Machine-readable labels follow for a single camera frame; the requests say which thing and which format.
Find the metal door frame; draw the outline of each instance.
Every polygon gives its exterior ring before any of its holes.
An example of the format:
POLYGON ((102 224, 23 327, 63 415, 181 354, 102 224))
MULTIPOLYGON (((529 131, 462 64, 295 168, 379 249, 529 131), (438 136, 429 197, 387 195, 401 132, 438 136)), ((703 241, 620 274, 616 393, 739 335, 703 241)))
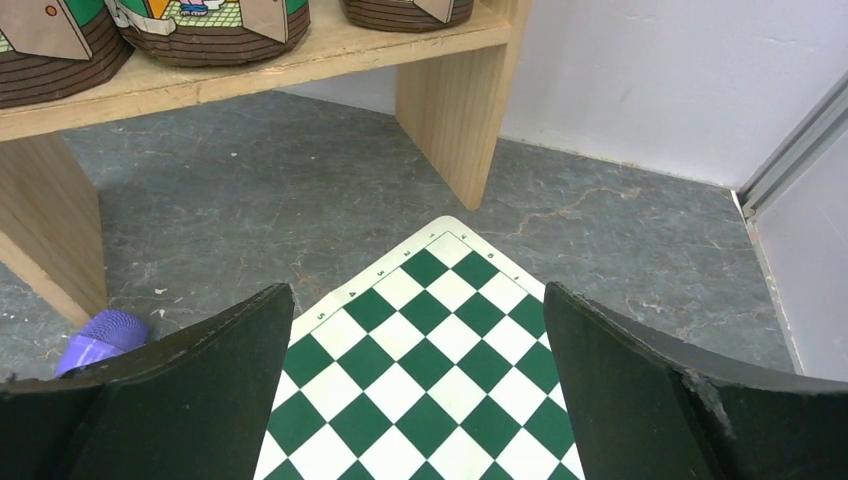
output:
POLYGON ((737 193, 742 215, 756 220, 848 130, 848 72, 737 193))

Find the wooden shelf board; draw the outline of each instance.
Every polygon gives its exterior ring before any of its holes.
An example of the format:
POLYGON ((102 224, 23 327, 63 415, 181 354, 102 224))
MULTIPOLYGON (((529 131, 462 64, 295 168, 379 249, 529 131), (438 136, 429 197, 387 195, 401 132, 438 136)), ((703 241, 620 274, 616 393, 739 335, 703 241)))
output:
POLYGON ((234 68, 185 69, 136 52, 105 85, 55 102, 0 110, 0 141, 174 110, 239 95, 509 41, 507 19, 475 2, 471 19, 443 31, 408 34, 350 24, 340 0, 310 0, 312 25, 291 53, 234 68))

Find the brown basket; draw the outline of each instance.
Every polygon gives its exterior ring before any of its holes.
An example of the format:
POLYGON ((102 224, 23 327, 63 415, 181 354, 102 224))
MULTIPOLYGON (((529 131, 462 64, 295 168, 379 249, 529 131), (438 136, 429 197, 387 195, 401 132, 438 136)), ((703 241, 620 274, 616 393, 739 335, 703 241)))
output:
POLYGON ((124 38, 163 63, 180 67, 278 57, 294 49, 310 23, 306 0, 117 2, 115 21, 124 38))
POLYGON ((387 32, 429 32, 469 18, 474 0, 342 0, 348 20, 387 32))
POLYGON ((103 0, 0 0, 0 8, 0 108, 105 83, 132 54, 103 0))

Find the purple microphone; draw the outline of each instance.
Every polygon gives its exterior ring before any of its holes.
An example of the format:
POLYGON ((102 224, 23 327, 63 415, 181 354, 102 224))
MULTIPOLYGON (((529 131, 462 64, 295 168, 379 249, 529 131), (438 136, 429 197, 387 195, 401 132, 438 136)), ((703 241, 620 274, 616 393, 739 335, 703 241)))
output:
POLYGON ((146 340, 144 322, 120 310, 104 310, 68 340, 68 348, 56 366, 56 377, 138 348, 146 340))

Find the green and white checkered mat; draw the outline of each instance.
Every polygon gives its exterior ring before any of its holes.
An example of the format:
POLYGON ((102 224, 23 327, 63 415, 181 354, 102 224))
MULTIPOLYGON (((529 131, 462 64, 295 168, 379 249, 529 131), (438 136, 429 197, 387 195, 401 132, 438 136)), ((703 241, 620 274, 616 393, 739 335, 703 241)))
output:
POLYGON ((294 322, 256 479, 583 479, 543 293, 435 220, 294 322))

